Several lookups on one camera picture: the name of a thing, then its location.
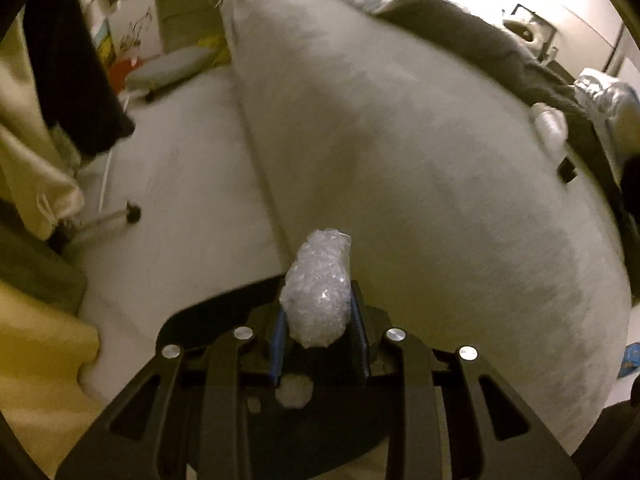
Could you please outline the white paper wad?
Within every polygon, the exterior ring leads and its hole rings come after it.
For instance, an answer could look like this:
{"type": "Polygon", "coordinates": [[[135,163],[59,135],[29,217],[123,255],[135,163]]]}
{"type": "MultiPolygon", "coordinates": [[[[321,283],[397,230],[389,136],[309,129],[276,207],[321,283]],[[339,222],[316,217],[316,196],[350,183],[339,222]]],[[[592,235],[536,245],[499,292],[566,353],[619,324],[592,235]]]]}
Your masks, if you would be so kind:
{"type": "Polygon", "coordinates": [[[568,138],[568,125],[563,112],[548,104],[535,103],[530,109],[536,133],[551,156],[560,156],[568,138]]]}

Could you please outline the white tissue ball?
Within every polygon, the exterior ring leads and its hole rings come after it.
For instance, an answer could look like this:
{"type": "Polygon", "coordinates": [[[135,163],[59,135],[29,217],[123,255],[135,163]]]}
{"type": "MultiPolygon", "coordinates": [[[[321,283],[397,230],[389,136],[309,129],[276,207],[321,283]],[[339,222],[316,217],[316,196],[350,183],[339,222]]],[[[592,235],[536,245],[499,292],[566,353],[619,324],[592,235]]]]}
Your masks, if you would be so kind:
{"type": "Polygon", "coordinates": [[[284,408],[299,410],[312,398],[314,383],[307,375],[285,374],[276,390],[276,399],[284,408]]]}

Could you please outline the clear bubble wrap bag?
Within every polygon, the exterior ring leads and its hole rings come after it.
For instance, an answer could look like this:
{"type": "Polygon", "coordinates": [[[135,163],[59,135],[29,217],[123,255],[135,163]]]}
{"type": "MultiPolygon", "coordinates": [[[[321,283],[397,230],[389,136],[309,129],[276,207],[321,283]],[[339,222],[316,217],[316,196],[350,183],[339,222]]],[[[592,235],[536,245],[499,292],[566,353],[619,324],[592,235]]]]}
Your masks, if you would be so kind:
{"type": "Polygon", "coordinates": [[[315,230],[285,275],[280,305],[290,337],[306,349],[329,347],[350,322],[350,246],[339,230],[315,230]]]}

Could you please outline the blue wrapper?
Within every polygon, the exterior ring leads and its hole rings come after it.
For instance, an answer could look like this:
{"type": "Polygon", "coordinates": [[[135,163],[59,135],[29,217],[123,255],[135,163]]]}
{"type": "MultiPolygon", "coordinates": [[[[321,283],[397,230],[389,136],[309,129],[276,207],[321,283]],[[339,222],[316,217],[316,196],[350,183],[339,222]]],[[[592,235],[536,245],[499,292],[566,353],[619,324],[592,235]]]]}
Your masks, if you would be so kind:
{"type": "Polygon", "coordinates": [[[618,378],[624,378],[640,368],[640,342],[634,342],[628,344],[625,348],[623,361],[620,364],[620,371],[618,372],[618,378]]]}

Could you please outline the black plastic trash bin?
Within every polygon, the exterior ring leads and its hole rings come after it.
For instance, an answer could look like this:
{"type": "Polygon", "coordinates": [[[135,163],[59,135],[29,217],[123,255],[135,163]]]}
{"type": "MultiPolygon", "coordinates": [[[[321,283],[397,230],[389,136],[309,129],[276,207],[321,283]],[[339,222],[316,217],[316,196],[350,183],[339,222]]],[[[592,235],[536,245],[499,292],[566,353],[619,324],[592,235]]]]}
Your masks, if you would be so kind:
{"type": "Polygon", "coordinates": [[[165,323],[156,343],[201,348],[232,328],[258,324],[267,341],[260,355],[273,383],[258,396],[257,416],[288,464],[285,479],[310,479],[366,454],[378,442],[390,447],[392,399],[387,378],[369,377],[364,369],[352,318],[326,348],[306,349],[290,337],[277,300],[282,285],[280,278],[270,278],[187,308],[165,323]],[[304,408],[284,408],[277,401],[285,374],[307,375],[314,383],[304,408]]]}

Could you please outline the white sliding wardrobe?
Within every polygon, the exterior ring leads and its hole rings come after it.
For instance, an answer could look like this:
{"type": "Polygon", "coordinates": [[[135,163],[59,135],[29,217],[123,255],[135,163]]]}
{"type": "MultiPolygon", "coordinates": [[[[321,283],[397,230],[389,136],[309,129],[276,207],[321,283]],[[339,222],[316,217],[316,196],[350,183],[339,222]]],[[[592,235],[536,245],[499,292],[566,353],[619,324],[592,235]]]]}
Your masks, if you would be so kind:
{"type": "Polygon", "coordinates": [[[585,68],[639,84],[639,48],[610,0],[503,0],[524,6],[555,29],[551,64],[578,76],[585,68]]]}

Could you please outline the grey bed mattress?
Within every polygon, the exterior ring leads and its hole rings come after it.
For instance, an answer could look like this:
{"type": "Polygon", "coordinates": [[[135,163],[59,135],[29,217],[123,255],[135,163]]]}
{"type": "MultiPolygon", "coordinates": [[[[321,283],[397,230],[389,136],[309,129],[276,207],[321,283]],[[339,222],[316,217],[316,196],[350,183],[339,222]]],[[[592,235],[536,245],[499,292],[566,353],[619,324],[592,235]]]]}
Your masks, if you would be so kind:
{"type": "Polygon", "coordinates": [[[370,304],[433,348],[477,348],[576,450],[631,314],[588,170],[563,182],[518,99],[341,0],[224,0],[221,13],[288,251],[347,233],[370,304]]]}

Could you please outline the dark grey fleece blanket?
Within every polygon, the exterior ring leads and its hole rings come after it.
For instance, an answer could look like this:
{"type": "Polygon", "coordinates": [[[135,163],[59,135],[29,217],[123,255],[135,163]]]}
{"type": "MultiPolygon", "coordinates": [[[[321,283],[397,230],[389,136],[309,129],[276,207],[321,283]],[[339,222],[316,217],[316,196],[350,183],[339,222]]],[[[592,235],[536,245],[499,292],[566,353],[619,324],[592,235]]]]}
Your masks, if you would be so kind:
{"type": "Polygon", "coordinates": [[[630,233],[622,194],[593,124],[578,104],[574,89],[560,76],[542,66],[506,32],[446,0],[400,0],[378,17],[460,56],[527,106],[542,103],[562,112],[568,144],[599,182],[620,232],[630,233]]]}

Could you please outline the olive green hanging coat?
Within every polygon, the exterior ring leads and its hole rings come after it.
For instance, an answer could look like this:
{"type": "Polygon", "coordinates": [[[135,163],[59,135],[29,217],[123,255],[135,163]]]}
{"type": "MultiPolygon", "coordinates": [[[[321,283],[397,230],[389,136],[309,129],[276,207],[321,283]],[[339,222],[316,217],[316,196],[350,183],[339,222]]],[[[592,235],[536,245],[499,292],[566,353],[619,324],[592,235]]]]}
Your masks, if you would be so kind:
{"type": "Polygon", "coordinates": [[[78,313],[86,274],[29,233],[15,207],[4,200],[0,240],[2,282],[52,308],[78,313]]]}

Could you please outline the white rolling clothes rack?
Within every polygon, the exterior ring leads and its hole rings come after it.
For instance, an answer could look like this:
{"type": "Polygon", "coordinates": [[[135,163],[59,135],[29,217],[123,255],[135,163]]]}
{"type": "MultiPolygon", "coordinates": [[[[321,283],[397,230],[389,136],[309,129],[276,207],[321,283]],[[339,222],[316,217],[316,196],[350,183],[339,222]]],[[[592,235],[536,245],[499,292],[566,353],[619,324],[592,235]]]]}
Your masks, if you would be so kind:
{"type": "Polygon", "coordinates": [[[106,155],[101,156],[102,172],[100,180],[100,192],[98,201],[96,202],[96,211],[89,218],[80,218],[78,216],[64,220],[60,224],[60,233],[63,240],[68,243],[75,236],[85,233],[88,230],[97,228],[101,224],[124,219],[127,224],[136,224],[142,217],[142,209],[137,204],[126,201],[126,205],[119,209],[108,209],[106,206],[106,196],[108,187],[110,186],[111,176],[113,173],[113,164],[117,148],[112,148],[106,155]]]}

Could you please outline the cream hanging jacket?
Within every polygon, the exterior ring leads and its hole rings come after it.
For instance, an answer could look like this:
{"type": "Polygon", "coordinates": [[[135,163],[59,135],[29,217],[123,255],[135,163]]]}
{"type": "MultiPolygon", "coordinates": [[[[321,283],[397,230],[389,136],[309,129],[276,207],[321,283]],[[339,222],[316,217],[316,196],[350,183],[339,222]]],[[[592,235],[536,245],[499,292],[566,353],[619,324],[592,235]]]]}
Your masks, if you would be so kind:
{"type": "Polygon", "coordinates": [[[28,232],[47,240],[81,212],[85,197],[42,117],[23,15],[1,41],[1,198],[15,206],[28,232]]]}

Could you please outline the grey floor cushion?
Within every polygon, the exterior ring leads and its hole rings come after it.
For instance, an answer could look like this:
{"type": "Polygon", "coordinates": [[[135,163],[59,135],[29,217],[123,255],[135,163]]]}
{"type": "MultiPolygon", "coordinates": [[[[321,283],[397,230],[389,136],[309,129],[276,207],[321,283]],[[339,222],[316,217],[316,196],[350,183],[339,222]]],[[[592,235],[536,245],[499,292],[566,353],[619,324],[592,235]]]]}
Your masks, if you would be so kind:
{"type": "Polygon", "coordinates": [[[152,101],[157,92],[207,70],[216,58],[206,47],[186,47],[145,62],[125,78],[125,89],[152,101]]]}

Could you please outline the black hanging garment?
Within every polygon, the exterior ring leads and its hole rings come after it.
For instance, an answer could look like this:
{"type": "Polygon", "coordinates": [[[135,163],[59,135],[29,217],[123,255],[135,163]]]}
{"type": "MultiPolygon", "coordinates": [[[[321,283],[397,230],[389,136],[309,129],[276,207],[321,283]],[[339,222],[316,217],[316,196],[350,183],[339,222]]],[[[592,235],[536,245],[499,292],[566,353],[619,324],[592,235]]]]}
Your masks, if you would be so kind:
{"type": "Polygon", "coordinates": [[[49,128],[59,126],[93,158],[134,133],[108,83],[79,0],[29,0],[23,28],[38,101],[49,128]]]}

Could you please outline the white vanity desk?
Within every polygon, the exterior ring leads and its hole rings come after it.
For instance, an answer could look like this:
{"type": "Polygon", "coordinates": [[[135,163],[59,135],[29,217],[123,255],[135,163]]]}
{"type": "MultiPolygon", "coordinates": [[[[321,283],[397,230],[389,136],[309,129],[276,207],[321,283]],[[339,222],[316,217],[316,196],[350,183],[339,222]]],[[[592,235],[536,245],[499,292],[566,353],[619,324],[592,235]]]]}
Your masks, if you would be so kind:
{"type": "Polygon", "coordinates": [[[116,58],[149,60],[222,33],[219,0],[106,0],[116,58]]]}

